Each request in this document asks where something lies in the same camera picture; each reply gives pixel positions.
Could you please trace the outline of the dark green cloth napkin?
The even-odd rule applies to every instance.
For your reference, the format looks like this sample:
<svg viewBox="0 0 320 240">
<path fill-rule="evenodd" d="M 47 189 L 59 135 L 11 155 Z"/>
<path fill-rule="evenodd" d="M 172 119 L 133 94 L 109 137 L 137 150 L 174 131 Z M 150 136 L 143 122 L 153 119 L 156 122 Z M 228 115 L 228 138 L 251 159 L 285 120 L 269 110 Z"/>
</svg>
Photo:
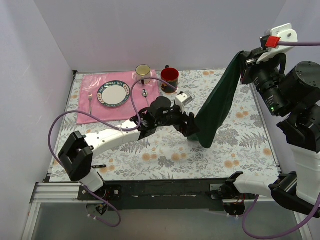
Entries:
<svg viewBox="0 0 320 240">
<path fill-rule="evenodd" d="M 241 77 L 242 54 L 238 52 L 227 66 L 224 74 L 214 87 L 194 121 L 199 132 L 189 136 L 189 141 L 199 142 L 208 149 L 212 146 L 217 130 L 226 120 L 234 100 Z"/>
</svg>

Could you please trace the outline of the black handled fork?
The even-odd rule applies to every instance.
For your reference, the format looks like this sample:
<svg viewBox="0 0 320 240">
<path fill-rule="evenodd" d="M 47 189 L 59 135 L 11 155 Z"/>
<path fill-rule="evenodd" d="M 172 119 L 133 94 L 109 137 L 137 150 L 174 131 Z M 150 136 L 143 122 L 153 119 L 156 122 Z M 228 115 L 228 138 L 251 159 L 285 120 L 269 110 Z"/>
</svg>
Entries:
<svg viewBox="0 0 320 240">
<path fill-rule="evenodd" d="M 102 169 L 102 168 L 106 168 L 107 165 L 105 164 L 99 164 L 99 165 L 92 165 L 91 166 L 93 169 Z"/>
</svg>

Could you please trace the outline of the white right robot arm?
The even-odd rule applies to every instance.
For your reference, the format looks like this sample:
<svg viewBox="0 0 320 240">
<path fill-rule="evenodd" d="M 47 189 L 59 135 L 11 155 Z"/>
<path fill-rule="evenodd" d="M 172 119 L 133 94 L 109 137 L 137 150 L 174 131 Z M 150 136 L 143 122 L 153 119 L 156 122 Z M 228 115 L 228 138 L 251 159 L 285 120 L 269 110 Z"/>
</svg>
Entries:
<svg viewBox="0 0 320 240">
<path fill-rule="evenodd" d="M 278 53 L 259 61 L 265 53 L 257 48 L 240 53 L 241 83 L 253 84 L 290 145 L 296 171 L 276 178 L 257 179 L 241 171 L 220 187 L 221 197 L 262 195 L 274 199 L 285 209 L 314 218 L 320 216 L 320 66 L 312 61 L 298 63 L 285 73 L 287 56 Z"/>
</svg>

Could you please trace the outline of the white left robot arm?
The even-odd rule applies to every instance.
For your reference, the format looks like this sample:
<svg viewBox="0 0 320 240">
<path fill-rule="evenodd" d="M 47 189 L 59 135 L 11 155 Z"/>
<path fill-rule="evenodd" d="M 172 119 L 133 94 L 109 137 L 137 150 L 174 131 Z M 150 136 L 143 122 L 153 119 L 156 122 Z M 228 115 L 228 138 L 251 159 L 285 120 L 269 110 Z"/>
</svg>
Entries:
<svg viewBox="0 0 320 240">
<path fill-rule="evenodd" d="M 101 200 L 107 193 L 106 184 L 92 167 L 93 158 L 120 145 L 147 138 L 159 127 L 173 126 L 184 137 L 198 133 L 200 130 L 196 126 L 195 115 L 185 111 L 185 106 L 192 100 L 190 95 L 183 92 L 175 97 L 174 102 L 160 96 L 149 107 L 140 110 L 115 129 L 87 135 L 75 131 L 64 143 L 58 159 L 71 181 L 86 186 L 95 200 Z"/>
</svg>

